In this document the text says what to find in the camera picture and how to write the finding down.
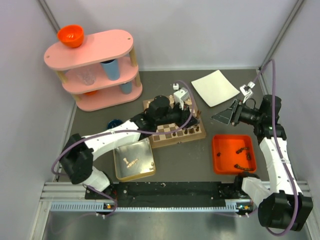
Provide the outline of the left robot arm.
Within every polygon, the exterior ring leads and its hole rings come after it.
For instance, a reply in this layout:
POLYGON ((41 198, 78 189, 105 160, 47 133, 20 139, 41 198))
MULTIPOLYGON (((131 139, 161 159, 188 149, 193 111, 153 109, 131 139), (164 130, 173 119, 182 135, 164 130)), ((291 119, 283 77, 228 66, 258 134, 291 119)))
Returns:
POLYGON ((96 169, 93 162, 118 147, 157 135, 158 126, 175 124, 179 129, 187 129, 198 124, 193 111, 194 107, 185 102, 171 104, 168 97, 156 96, 143 112, 117 127, 89 136, 73 134, 58 162, 73 185, 87 185, 102 198, 109 198, 114 191, 111 180, 106 173, 96 169))

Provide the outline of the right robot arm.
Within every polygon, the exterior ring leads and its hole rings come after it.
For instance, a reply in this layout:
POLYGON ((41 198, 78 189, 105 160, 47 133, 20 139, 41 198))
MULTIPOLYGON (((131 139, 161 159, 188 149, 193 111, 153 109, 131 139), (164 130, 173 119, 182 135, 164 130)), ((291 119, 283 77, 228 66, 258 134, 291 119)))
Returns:
POLYGON ((211 119, 226 125, 244 123, 253 126, 265 159, 269 187, 246 171, 239 175, 240 181, 233 185, 233 192, 239 198, 251 198, 262 227, 268 231, 280 229, 280 235, 284 235, 303 228, 313 209, 313 201, 311 197, 304 196, 295 180, 287 154, 287 135, 278 123, 281 106, 281 98, 271 94, 263 96, 259 108, 250 108, 235 99, 229 108, 211 119))

